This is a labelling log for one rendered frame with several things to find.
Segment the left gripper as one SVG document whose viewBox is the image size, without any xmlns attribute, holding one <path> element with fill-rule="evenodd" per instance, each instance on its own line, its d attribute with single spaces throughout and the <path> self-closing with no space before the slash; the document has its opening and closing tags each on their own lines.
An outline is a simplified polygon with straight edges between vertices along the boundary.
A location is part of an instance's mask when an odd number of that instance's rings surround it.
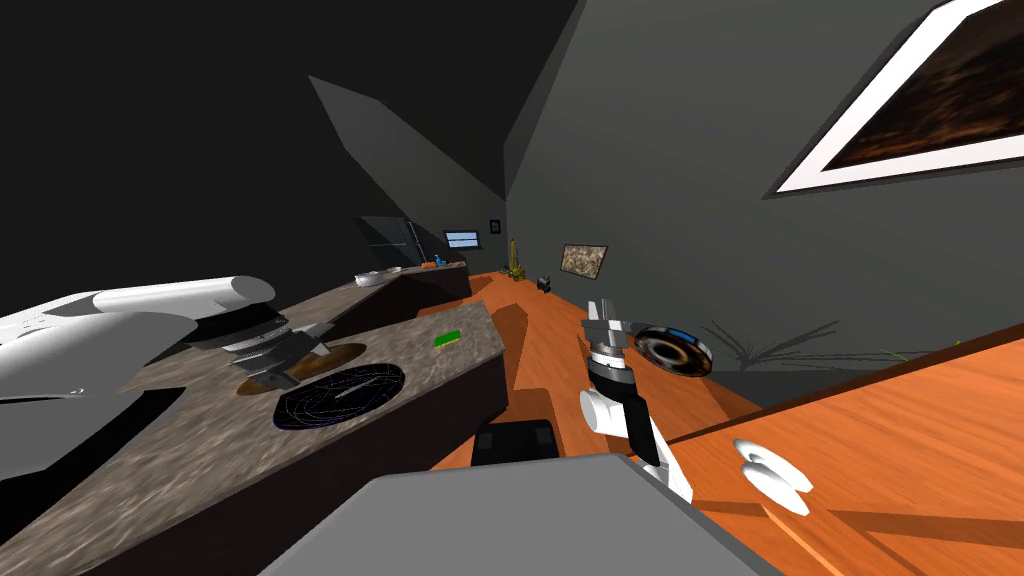
<svg viewBox="0 0 1024 576">
<path fill-rule="evenodd" d="M 284 325 L 261 336 L 227 346 L 234 356 L 231 365 L 247 372 L 248 379 L 272 389 L 287 390 L 300 384 L 288 370 L 314 353 L 328 354 L 321 337 L 333 323 L 314 323 L 297 329 Z"/>
</svg>

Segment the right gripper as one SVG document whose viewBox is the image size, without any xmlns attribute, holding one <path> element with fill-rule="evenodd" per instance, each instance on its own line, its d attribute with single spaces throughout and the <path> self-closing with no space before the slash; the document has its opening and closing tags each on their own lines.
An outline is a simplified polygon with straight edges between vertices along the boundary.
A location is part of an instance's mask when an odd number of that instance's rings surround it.
<svg viewBox="0 0 1024 576">
<path fill-rule="evenodd" d="M 630 347 L 629 336 L 636 332 L 633 322 L 617 320 L 610 299 L 588 302 L 588 319 L 581 322 L 589 343 L 593 362 L 624 362 L 624 351 Z"/>
</svg>

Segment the large white framed picture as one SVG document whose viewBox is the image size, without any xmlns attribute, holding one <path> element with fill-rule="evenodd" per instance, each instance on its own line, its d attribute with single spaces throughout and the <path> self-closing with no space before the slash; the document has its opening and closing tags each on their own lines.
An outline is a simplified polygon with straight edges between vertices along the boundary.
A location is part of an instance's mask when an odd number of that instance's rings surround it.
<svg viewBox="0 0 1024 576">
<path fill-rule="evenodd" d="M 771 191 L 1024 163 L 1024 0 L 947 0 L 908 28 Z"/>
</svg>

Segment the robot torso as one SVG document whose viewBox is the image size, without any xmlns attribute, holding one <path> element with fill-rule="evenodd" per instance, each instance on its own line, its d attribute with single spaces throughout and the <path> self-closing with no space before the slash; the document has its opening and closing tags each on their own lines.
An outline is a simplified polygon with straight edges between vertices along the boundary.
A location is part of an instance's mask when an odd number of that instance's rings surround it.
<svg viewBox="0 0 1024 576">
<path fill-rule="evenodd" d="M 395 474 L 260 576 L 783 576 L 621 454 Z"/>
</svg>

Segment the dark grey fridge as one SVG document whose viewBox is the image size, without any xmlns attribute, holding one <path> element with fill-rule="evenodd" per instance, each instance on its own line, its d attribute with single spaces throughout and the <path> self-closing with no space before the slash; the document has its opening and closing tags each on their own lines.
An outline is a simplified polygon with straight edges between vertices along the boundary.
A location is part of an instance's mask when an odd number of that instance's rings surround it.
<svg viewBox="0 0 1024 576">
<path fill-rule="evenodd" d="M 383 268 L 420 268 L 423 258 L 412 230 L 402 217 L 355 218 L 373 255 Z"/>
</svg>

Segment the brown round plate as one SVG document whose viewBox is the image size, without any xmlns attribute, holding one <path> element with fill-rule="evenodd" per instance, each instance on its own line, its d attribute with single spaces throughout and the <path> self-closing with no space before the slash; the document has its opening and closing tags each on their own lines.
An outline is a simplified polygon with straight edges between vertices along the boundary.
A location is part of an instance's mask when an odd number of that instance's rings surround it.
<svg viewBox="0 0 1024 576">
<path fill-rule="evenodd" d="M 272 378 L 245 380 L 237 389 L 239 396 L 254 396 L 271 390 L 287 390 L 303 380 L 313 378 L 356 359 L 366 352 L 366 344 L 350 342 L 332 346 L 327 355 L 310 353 L 282 373 Z"/>
</svg>

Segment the black round plate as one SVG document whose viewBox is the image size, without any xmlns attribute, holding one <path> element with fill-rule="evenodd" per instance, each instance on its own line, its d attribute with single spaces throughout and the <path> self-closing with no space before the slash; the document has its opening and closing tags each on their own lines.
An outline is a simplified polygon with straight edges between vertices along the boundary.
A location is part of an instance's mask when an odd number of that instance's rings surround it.
<svg viewBox="0 0 1024 576">
<path fill-rule="evenodd" d="M 283 394 L 272 423 L 281 430 L 337 425 L 384 406 L 402 390 L 404 382 L 403 370 L 391 363 L 335 372 Z"/>
</svg>

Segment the small brown picture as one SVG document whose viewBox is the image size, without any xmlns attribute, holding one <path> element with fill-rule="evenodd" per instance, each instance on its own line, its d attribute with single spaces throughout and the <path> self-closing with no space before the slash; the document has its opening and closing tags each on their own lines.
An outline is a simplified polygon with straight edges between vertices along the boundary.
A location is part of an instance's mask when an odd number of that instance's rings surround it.
<svg viewBox="0 0 1024 576">
<path fill-rule="evenodd" d="M 596 280 L 608 247 L 604 245 L 565 244 L 560 271 L 590 280 Z"/>
</svg>

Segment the dark round plate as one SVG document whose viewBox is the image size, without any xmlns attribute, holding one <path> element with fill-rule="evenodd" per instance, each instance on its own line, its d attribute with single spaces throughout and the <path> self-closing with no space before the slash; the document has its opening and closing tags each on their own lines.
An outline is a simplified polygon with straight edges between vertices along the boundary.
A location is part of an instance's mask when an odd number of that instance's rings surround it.
<svg viewBox="0 0 1024 576">
<path fill-rule="evenodd" d="M 713 369 L 710 347 L 675 328 L 644 325 L 634 335 L 634 346 L 646 360 L 676 375 L 699 378 Z"/>
</svg>

